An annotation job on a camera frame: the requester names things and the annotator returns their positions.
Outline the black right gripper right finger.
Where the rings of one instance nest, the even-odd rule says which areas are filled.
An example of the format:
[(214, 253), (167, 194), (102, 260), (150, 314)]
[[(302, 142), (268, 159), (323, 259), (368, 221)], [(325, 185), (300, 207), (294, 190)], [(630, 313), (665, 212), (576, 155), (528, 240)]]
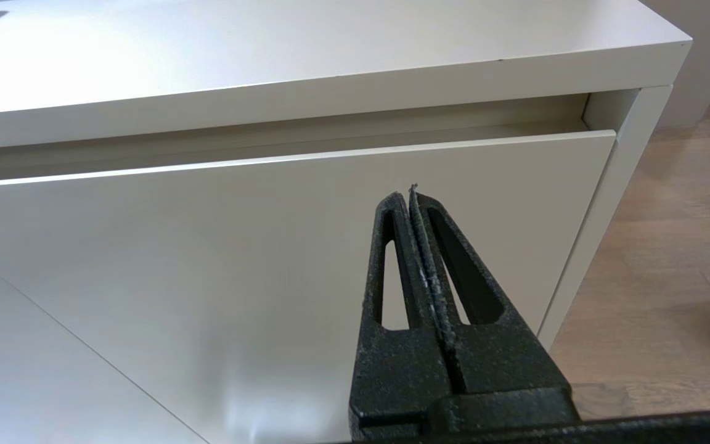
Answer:
[(454, 391), (570, 396), (560, 368), (444, 205), (412, 188), (409, 213)]

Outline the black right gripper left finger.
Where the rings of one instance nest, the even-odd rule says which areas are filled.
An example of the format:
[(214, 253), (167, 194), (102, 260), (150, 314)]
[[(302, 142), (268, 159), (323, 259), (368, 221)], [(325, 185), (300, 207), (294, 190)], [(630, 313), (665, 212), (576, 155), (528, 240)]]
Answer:
[[(390, 331), (382, 323), (387, 244), (394, 244), (398, 261), (409, 324), (404, 331)], [(422, 254), (406, 201), (392, 193), (375, 211), (350, 390), (350, 432), (424, 433), (429, 408), (450, 393)]]

